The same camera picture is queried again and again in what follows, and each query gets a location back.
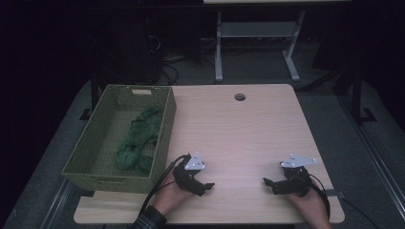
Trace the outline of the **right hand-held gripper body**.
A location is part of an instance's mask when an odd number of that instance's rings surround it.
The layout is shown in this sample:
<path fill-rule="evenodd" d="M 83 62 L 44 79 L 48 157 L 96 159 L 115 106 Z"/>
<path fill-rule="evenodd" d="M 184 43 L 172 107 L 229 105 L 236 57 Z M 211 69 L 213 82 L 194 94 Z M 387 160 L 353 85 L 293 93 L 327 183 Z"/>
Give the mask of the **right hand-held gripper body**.
<path fill-rule="evenodd" d="M 299 197 L 305 196 L 311 184 L 309 172 L 306 166 L 316 164 L 313 157 L 291 155 L 288 159 L 281 161 L 286 180 L 282 183 L 282 194 L 297 194 Z"/>

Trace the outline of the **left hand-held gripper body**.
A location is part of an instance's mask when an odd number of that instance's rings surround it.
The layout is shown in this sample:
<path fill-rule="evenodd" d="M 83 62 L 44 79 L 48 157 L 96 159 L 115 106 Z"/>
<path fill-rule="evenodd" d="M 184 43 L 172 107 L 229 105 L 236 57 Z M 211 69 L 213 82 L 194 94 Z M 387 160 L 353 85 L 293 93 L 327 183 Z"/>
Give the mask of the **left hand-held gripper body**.
<path fill-rule="evenodd" d="M 174 169 L 173 175 L 178 186 L 185 191 L 204 191 L 205 185 L 197 181 L 194 175 L 205 168 L 199 152 L 186 155 Z"/>

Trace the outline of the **green plush garment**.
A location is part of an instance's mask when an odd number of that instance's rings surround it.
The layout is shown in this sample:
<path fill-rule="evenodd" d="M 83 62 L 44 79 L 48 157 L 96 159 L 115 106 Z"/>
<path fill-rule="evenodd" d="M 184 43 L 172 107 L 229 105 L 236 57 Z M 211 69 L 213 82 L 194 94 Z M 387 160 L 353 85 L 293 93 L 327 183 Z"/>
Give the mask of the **green plush garment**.
<path fill-rule="evenodd" d="M 143 151 L 148 144 L 157 145 L 162 116 L 162 109 L 151 107 L 131 122 L 128 135 L 115 155 L 115 166 L 119 170 L 135 170 L 140 177 L 149 176 L 154 158 Z"/>

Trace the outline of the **green woven basket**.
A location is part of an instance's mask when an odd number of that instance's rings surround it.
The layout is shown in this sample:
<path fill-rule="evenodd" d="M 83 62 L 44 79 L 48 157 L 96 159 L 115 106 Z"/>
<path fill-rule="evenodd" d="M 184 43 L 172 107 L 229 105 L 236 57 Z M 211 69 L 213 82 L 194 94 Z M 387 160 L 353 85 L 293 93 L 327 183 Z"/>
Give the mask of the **green woven basket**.
<path fill-rule="evenodd" d="M 130 135 L 132 122 L 149 108 L 160 109 L 162 119 L 157 140 L 141 151 L 152 158 L 150 173 L 145 176 L 139 167 L 119 169 L 116 155 Z M 166 168 L 176 110 L 173 89 L 168 86 L 107 86 L 62 175 L 85 190 L 149 193 Z"/>

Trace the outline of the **person's left hand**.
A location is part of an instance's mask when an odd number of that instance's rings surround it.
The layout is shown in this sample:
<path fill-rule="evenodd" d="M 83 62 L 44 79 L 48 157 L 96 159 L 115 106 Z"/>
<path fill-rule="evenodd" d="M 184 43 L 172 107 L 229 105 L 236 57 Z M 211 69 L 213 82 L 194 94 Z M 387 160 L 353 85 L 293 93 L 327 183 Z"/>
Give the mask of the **person's left hand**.
<path fill-rule="evenodd" d="M 162 185 L 163 187 L 156 193 L 152 206 L 164 216 L 193 197 L 192 193 L 184 191 L 178 186 L 172 173 L 163 180 Z"/>

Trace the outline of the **person's right hand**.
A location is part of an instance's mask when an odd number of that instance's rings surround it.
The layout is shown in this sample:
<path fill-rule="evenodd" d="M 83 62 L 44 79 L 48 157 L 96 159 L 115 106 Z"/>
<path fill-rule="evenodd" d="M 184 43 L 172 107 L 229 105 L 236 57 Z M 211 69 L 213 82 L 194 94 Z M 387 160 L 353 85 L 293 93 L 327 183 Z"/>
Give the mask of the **person's right hand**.
<path fill-rule="evenodd" d="M 288 194 L 284 195 L 284 198 L 293 204 L 312 229 L 332 229 L 327 207 L 321 196 L 312 188 L 304 197 Z"/>

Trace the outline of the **black stand leg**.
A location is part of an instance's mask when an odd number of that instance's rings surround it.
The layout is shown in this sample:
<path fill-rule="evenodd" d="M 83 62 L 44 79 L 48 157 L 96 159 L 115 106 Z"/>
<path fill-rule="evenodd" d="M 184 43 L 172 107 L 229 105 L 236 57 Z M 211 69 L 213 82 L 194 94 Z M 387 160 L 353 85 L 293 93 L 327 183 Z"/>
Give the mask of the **black stand leg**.
<path fill-rule="evenodd" d="M 352 72 L 352 117 L 358 125 L 364 122 L 375 122 L 376 118 L 368 108 L 361 108 L 362 79 L 360 71 L 354 69 Z"/>
<path fill-rule="evenodd" d="M 94 73 L 90 80 L 90 89 L 91 89 L 91 107 L 85 109 L 80 117 L 80 120 L 89 120 L 93 111 L 96 108 L 96 104 L 99 98 L 99 87 L 97 83 L 97 75 Z"/>

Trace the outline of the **grey metal stand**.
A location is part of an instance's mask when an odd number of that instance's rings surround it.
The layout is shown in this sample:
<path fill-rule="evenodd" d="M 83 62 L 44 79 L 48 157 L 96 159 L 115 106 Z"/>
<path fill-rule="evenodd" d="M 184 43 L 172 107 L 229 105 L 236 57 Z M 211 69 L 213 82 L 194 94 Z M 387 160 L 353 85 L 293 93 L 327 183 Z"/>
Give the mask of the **grey metal stand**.
<path fill-rule="evenodd" d="M 289 47 L 282 51 L 283 58 L 293 82 L 301 80 L 292 60 L 306 12 L 301 10 L 295 21 L 288 22 L 225 22 L 221 12 L 217 13 L 216 52 L 214 57 L 215 81 L 222 82 L 222 39 L 223 38 L 289 38 Z"/>

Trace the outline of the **metal floor rail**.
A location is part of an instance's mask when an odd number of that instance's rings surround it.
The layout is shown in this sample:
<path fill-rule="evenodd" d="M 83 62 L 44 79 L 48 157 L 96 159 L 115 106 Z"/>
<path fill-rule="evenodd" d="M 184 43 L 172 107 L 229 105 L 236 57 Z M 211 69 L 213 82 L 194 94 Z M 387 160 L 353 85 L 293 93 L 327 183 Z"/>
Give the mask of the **metal floor rail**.
<path fill-rule="evenodd" d="M 374 169 L 376 170 L 381 182 L 383 183 L 385 189 L 387 190 L 395 208 L 397 209 L 399 215 L 405 221 L 405 194 L 400 189 L 396 180 L 394 179 L 392 173 L 389 171 L 386 163 L 383 161 L 379 151 L 374 146 L 372 140 L 370 139 L 368 133 L 364 129 L 364 125 L 361 121 L 358 121 L 352 114 L 351 105 L 347 98 L 344 96 L 338 96 L 337 100 L 342 107 L 345 115 L 348 117 L 353 128 L 357 132 L 357 135 L 361 139 L 364 147 L 366 148 Z"/>
<path fill-rule="evenodd" d="M 62 214 L 63 208 L 66 204 L 69 194 L 73 188 L 73 184 L 66 178 L 62 180 L 62 183 L 54 195 L 53 202 L 49 208 L 40 229 L 54 229 L 59 217 Z"/>

